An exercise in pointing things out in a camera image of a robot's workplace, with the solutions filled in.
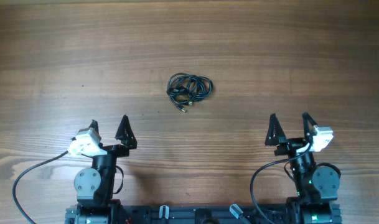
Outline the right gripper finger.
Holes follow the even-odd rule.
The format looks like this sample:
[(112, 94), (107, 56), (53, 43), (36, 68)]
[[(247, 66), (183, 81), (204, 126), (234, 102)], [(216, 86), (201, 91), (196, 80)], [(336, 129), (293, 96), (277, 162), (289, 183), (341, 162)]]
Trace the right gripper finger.
[(269, 128), (267, 131), (264, 144), (266, 146), (277, 146), (286, 143), (286, 135), (279, 123), (276, 114), (273, 113), (269, 117)]
[(314, 127), (317, 125), (317, 123), (314, 121), (314, 119), (309, 115), (308, 112), (304, 112), (302, 114), (302, 121), (303, 121), (303, 130), (304, 130), (304, 139), (310, 140), (311, 138), (311, 131), (310, 127)]

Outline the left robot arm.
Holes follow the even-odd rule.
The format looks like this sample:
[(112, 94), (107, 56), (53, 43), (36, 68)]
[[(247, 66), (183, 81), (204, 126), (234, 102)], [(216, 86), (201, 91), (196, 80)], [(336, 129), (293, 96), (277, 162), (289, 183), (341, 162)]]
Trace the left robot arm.
[(131, 217), (121, 201), (113, 198), (123, 188), (120, 184), (117, 190), (114, 189), (115, 175), (123, 171), (117, 165), (117, 159), (128, 157), (129, 151), (137, 148), (137, 140), (126, 115), (121, 119), (115, 139), (119, 144), (103, 145), (95, 120), (88, 128), (79, 130), (72, 139), (68, 152), (73, 156), (89, 157), (92, 165), (79, 171), (74, 178), (77, 205), (66, 209), (65, 223), (131, 223)]

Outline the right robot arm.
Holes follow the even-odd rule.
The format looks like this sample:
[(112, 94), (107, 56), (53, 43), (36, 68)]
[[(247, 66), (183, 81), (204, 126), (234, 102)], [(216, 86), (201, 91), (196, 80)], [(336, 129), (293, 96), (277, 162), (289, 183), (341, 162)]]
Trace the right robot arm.
[(340, 170), (327, 162), (316, 163), (313, 153), (321, 152), (334, 138), (333, 129), (319, 126), (308, 113), (302, 115), (304, 137), (287, 138), (276, 115), (269, 118), (265, 144), (275, 146), (275, 156), (287, 156), (296, 197), (286, 200), (287, 223), (340, 223), (337, 200)]

